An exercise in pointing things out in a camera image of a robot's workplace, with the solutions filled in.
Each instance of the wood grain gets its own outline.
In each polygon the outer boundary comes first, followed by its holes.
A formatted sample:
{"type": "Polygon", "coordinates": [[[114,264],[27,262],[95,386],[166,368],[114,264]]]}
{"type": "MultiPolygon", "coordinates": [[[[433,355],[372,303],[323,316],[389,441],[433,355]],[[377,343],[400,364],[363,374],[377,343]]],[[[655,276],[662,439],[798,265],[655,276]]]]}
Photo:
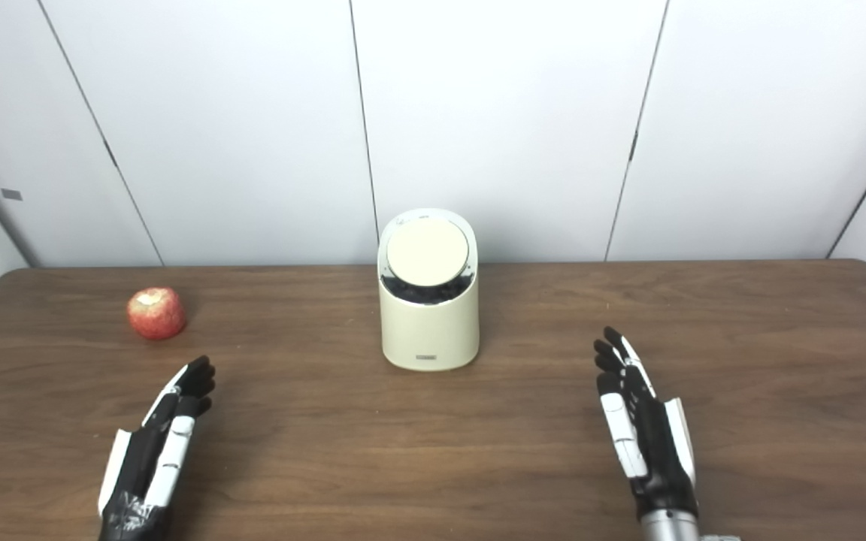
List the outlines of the wood grain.
{"type": "Polygon", "coordinates": [[[111,438],[207,353],[173,541],[635,540],[592,340],[681,396],[705,532],[866,539],[866,264],[499,264],[481,353],[387,363],[371,267],[19,270],[0,280],[0,540],[86,540],[111,438]],[[189,326],[145,342],[135,290],[189,326]]]}

